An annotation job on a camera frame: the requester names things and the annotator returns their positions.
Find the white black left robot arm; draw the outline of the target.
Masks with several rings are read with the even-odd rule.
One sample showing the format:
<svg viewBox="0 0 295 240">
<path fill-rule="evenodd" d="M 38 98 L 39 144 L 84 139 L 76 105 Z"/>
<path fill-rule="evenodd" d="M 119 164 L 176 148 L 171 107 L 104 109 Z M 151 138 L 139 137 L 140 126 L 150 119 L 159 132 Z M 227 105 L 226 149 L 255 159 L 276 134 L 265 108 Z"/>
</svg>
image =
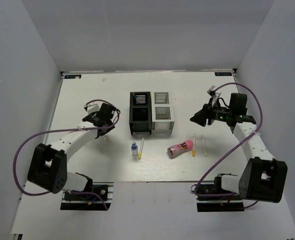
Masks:
<svg viewBox="0 0 295 240">
<path fill-rule="evenodd" d="M 75 129 L 69 129 L 60 139 L 34 149 L 27 180 L 53 194 L 72 191 L 83 200 L 93 195 L 93 180 L 81 173 L 68 171 L 68 161 L 89 141 L 98 139 L 115 128 L 120 110 L 103 102 L 85 106 L 87 115 Z"/>
</svg>

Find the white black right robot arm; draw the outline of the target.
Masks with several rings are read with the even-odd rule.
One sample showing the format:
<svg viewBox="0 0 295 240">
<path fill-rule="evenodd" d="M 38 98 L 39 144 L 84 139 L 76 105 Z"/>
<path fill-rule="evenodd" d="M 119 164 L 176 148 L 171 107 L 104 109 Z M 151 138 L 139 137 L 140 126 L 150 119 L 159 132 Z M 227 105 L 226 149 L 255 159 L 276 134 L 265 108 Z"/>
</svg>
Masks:
<svg viewBox="0 0 295 240">
<path fill-rule="evenodd" d="M 255 119 L 247 114 L 247 95 L 232 93 L 228 106 L 211 97 L 190 121 L 202 127 L 214 121 L 225 122 L 239 141 L 247 163 L 241 175 L 219 173 L 213 187 L 197 184 L 194 193 L 201 198 L 226 199 L 240 196 L 241 199 L 279 203 L 285 186 L 288 166 L 267 150 L 257 133 Z"/>
</svg>

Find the orange capped white marker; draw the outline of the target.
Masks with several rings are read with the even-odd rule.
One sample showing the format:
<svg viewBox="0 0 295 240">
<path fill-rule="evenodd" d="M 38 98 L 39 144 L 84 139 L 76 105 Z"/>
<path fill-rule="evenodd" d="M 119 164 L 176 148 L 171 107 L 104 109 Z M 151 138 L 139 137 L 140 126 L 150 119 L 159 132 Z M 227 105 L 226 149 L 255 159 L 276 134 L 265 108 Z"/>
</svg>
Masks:
<svg viewBox="0 0 295 240">
<path fill-rule="evenodd" d="M 192 157 L 196 156 L 196 134 L 193 134 L 193 139 L 192 139 Z"/>
</svg>

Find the pale yellow capped white marker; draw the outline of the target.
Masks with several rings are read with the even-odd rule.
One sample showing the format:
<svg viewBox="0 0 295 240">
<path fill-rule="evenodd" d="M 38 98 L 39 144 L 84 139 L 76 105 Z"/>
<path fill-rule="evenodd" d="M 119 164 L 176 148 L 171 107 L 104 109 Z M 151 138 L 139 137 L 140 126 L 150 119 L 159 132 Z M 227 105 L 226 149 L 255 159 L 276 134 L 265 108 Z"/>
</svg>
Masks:
<svg viewBox="0 0 295 240">
<path fill-rule="evenodd" d="M 205 157 L 207 157 L 208 156 L 207 146 L 206 146 L 206 141 L 203 135 L 201 135 L 201 141 L 202 141 L 203 154 Z"/>
</svg>

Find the small blue capped bottle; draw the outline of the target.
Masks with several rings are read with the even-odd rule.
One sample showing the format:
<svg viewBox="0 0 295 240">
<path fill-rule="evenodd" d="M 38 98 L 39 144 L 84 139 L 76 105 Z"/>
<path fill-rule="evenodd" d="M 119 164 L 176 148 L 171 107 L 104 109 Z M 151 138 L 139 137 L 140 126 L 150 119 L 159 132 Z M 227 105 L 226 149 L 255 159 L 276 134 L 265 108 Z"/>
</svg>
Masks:
<svg viewBox="0 0 295 240">
<path fill-rule="evenodd" d="M 132 154 L 132 156 L 134 157 L 134 158 L 138 158 L 138 156 L 139 156 L 139 149 L 138 149 L 138 146 L 137 146 L 137 144 L 135 143 L 135 142 L 133 142 L 132 144 L 131 144 L 131 154 Z"/>
</svg>

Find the pink capped glue bottle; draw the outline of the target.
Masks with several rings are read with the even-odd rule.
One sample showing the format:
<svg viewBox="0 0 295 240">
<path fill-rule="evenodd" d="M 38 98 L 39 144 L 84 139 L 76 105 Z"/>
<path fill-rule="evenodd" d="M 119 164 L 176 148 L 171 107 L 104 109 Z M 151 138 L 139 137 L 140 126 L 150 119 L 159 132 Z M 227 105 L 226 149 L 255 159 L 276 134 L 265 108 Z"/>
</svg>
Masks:
<svg viewBox="0 0 295 240">
<path fill-rule="evenodd" d="M 168 147 L 167 154 L 171 159 L 174 159 L 177 156 L 181 155 L 182 153 L 192 150 L 193 146 L 194 144 L 192 140 L 186 140 L 182 143 L 178 143 Z"/>
</svg>

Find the white slotted pen holder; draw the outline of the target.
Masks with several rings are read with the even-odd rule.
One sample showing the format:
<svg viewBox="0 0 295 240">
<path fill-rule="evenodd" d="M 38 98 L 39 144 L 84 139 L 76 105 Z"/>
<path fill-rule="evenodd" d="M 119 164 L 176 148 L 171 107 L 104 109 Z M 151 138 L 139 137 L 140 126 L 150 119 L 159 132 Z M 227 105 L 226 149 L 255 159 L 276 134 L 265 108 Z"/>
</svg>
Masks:
<svg viewBox="0 0 295 240">
<path fill-rule="evenodd" d="M 175 125 L 173 100 L 170 92 L 152 92 L 152 134 L 171 135 Z"/>
</svg>

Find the yellow tipped white marker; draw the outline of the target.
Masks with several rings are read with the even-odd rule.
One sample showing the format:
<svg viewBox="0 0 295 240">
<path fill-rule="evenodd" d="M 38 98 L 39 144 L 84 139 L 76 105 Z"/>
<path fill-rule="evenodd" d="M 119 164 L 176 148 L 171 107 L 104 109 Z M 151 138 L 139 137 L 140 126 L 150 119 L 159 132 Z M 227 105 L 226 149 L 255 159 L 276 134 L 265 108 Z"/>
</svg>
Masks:
<svg viewBox="0 0 295 240">
<path fill-rule="evenodd" d="M 143 136 L 141 139 L 141 143 L 140 143 L 140 147 L 139 147 L 139 151 L 138 151 L 138 160 L 140 160 L 142 158 L 144 142 L 145 142 L 145 137 Z"/>
</svg>

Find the black slotted pen holder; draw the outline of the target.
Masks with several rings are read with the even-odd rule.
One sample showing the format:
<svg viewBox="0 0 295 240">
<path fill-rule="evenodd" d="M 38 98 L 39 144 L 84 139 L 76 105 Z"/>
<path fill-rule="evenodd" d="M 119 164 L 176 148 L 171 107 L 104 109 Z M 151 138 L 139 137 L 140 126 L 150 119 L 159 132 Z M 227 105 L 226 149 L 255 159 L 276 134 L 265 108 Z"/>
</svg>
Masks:
<svg viewBox="0 0 295 240">
<path fill-rule="evenodd" d="M 131 135 L 148 133 L 152 134 L 152 100 L 150 91 L 134 92 L 140 104 L 129 93 L 129 129 Z"/>
</svg>

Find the blue corner label sticker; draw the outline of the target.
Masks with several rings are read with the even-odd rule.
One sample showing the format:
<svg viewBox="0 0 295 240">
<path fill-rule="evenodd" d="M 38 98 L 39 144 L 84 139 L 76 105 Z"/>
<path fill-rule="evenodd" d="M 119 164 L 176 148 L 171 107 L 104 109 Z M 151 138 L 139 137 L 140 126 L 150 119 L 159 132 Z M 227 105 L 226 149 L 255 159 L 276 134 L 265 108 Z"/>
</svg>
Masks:
<svg viewBox="0 0 295 240">
<path fill-rule="evenodd" d="M 214 74 L 217 77 L 230 77 L 233 75 L 231 72 L 215 72 Z"/>
</svg>

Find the left blue corner label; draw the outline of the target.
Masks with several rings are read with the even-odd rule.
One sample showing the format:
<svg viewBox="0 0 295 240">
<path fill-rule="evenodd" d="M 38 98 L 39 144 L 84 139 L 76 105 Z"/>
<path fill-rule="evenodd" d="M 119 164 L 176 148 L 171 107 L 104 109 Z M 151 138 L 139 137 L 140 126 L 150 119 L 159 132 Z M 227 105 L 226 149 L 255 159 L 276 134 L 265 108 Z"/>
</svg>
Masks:
<svg viewBox="0 0 295 240">
<path fill-rule="evenodd" d="M 80 79 L 81 77 L 81 74 L 68 74 L 64 76 L 64 79 Z"/>
</svg>

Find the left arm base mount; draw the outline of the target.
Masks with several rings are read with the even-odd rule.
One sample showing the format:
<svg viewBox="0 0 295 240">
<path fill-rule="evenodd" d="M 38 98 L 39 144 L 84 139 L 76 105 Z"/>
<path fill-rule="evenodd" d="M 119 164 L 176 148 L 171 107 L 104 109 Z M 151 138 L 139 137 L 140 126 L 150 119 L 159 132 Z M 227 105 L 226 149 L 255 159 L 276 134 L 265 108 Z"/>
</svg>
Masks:
<svg viewBox="0 0 295 240">
<path fill-rule="evenodd" d="M 80 194 L 64 191 L 60 210 L 62 211 L 107 211 L 113 200 L 113 182 L 95 182 L 91 193 Z"/>
</svg>

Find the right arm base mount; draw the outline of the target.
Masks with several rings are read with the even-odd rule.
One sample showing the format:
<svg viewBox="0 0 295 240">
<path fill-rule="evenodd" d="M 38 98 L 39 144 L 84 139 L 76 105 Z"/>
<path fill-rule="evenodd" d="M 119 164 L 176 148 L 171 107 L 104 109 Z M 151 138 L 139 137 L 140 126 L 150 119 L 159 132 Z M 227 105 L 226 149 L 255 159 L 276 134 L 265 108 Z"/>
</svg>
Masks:
<svg viewBox="0 0 295 240">
<path fill-rule="evenodd" d="M 197 194 L 205 195 L 196 197 L 196 207 L 199 213 L 244 211 L 244 203 L 239 195 L 210 196 L 229 193 L 221 187 L 222 175 L 219 173 L 213 181 L 202 182 L 196 190 Z"/>
</svg>

